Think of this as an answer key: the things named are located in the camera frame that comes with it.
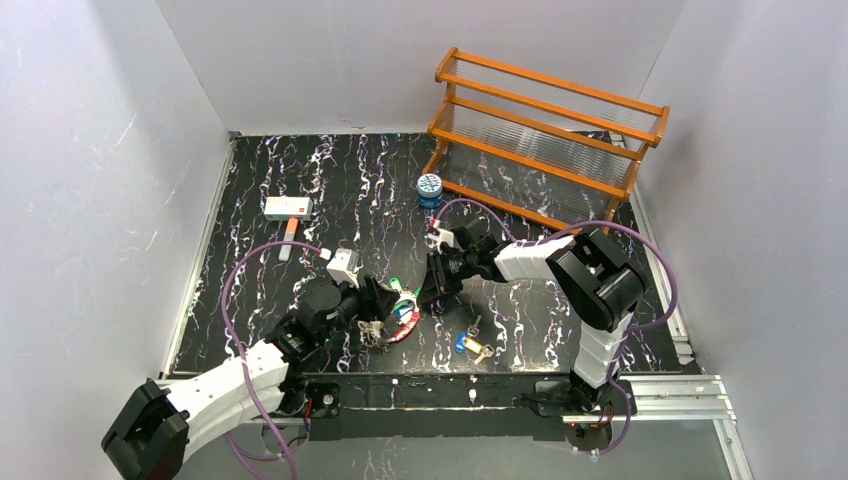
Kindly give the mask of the metal key organizer red handle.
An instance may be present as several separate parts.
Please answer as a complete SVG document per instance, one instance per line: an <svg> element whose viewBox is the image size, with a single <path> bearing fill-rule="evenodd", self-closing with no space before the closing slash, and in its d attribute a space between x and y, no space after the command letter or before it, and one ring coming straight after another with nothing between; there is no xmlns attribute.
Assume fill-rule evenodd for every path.
<svg viewBox="0 0 848 480"><path fill-rule="evenodd" d="M367 349L388 347L405 340L421 318L417 296L408 290L398 291L398 301L384 320L359 321L361 343Z"/></svg>

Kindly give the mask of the green key tag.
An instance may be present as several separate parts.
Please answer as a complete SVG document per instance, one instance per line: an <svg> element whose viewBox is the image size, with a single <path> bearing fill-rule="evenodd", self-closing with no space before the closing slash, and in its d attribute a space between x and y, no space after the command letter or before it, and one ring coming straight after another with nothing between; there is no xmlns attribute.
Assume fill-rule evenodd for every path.
<svg viewBox="0 0 848 480"><path fill-rule="evenodd" d="M389 286L391 287L392 290L395 290L395 291L398 291L398 292L402 292L404 290L402 283L396 277L392 277L392 278L389 279Z"/></svg>

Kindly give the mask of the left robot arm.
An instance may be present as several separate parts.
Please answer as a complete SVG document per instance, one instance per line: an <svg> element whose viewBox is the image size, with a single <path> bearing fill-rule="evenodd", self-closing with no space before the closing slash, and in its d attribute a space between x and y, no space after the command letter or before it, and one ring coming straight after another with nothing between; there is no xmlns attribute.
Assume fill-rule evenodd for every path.
<svg viewBox="0 0 848 480"><path fill-rule="evenodd" d="M300 390L298 367L332 334L360 321L382 321L400 300L373 276L359 283L315 279L295 309L243 355L164 387L137 387L101 440L124 479L172 479L210 441L277 410Z"/></svg>

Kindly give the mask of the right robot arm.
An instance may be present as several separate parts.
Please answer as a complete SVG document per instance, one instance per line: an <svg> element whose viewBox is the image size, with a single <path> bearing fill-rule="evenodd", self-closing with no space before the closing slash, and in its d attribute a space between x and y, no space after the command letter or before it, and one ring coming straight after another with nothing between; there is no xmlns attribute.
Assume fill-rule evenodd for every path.
<svg viewBox="0 0 848 480"><path fill-rule="evenodd" d="M616 375L617 351L646 291L643 276L606 234L608 221L587 221L537 241L498 240L477 221L444 229L434 225L435 247L417 304L458 294L466 279L497 283L555 283L581 321L578 353L570 371L570 397L585 404L607 394Z"/></svg>

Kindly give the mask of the silver loose key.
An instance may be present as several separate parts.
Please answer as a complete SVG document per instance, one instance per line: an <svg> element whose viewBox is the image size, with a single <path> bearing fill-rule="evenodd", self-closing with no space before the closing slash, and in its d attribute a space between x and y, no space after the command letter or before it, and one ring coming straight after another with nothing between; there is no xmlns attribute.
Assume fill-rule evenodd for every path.
<svg viewBox="0 0 848 480"><path fill-rule="evenodd" d="M475 320L468 326L467 335L469 337L476 337L476 336L479 335L479 333L480 333L479 324L480 324L481 319L482 319L482 316L478 315L475 318Z"/></svg>

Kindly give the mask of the blue key tag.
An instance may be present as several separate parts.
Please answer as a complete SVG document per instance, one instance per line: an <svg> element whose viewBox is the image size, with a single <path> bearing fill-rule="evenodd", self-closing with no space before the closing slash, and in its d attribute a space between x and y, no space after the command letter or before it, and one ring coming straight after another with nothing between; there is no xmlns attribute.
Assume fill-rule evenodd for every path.
<svg viewBox="0 0 848 480"><path fill-rule="evenodd" d="M468 336L466 332L462 332L458 335L456 342L454 344L454 350L457 354L462 355L467 352L466 340Z"/></svg>

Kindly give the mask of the white orange marker pen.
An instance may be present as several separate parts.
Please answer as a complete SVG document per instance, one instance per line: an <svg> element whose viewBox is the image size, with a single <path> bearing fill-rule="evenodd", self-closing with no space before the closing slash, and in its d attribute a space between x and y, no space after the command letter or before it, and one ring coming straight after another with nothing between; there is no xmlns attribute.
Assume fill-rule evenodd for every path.
<svg viewBox="0 0 848 480"><path fill-rule="evenodd" d="M299 225L299 219L298 218L292 217L292 218L289 218L286 222L283 240L287 241L287 244L282 245L280 247L280 251L279 251L279 255L278 255L278 260L280 262L285 263L285 262L288 262L290 260L291 250L292 250L292 246L290 245L290 242L292 242L295 239L298 225Z"/></svg>

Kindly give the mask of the blue jar with patterned lid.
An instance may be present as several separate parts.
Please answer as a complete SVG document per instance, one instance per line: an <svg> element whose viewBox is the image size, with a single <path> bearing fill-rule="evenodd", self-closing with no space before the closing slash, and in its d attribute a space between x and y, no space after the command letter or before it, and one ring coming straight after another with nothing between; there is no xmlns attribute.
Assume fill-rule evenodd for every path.
<svg viewBox="0 0 848 480"><path fill-rule="evenodd" d="M426 210L437 209L442 203L443 181L433 173L422 174L416 181L418 206Z"/></svg>

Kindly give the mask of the white box with red logo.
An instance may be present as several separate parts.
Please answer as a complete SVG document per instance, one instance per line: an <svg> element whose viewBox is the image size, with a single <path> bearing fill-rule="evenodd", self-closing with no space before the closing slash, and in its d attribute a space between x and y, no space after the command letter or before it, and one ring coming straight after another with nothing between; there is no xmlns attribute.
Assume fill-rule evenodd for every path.
<svg viewBox="0 0 848 480"><path fill-rule="evenodd" d="M269 221L286 221L290 218L308 219L312 215L314 202L309 197L268 197L263 215Z"/></svg>

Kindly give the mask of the orange wooden shelf rack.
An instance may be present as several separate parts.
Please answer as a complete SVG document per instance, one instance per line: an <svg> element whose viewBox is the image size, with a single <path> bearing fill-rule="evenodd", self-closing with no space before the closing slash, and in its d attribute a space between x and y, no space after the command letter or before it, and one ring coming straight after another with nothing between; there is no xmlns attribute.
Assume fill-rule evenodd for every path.
<svg viewBox="0 0 848 480"><path fill-rule="evenodd" d="M444 189L559 230L615 218L671 115L658 106L448 50L425 164Z"/></svg>

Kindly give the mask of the aluminium rail frame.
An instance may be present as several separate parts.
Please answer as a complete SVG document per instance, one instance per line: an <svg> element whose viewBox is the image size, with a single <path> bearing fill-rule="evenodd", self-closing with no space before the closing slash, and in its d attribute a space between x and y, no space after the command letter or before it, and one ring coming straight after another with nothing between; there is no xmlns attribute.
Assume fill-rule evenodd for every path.
<svg viewBox="0 0 848 480"><path fill-rule="evenodd" d="M598 401L570 397L564 374L306 373L300 390L269 415L314 441L371 437L564 436L597 453L640 421L711 422L734 479L752 472L736 415L716 375L627 374Z"/></svg>

